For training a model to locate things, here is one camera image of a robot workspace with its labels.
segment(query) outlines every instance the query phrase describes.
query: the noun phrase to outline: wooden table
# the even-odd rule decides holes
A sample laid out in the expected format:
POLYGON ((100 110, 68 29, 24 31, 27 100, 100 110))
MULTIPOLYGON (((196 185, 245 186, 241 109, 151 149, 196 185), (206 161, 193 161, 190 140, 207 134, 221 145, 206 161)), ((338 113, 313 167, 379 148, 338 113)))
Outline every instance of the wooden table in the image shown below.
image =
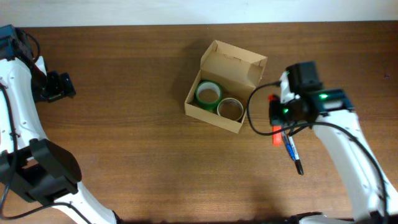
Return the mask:
MULTIPOLYGON (((261 83, 316 60, 327 88, 344 88, 384 172, 398 187, 398 22, 274 23, 26 29, 50 70, 77 96, 39 103, 49 139, 78 160, 83 182, 125 220, 235 221, 322 211, 352 217, 341 179, 313 131, 298 134, 304 176, 283 147, 184 115, 183 101, 213 39, 268 56, 261 83)), ((264 90, 256 126, 271 130, 264 90)), ((9 195, 5 213, 39 206, 9 195)), ((73 223, 49 209, 9 223, 73 223)))

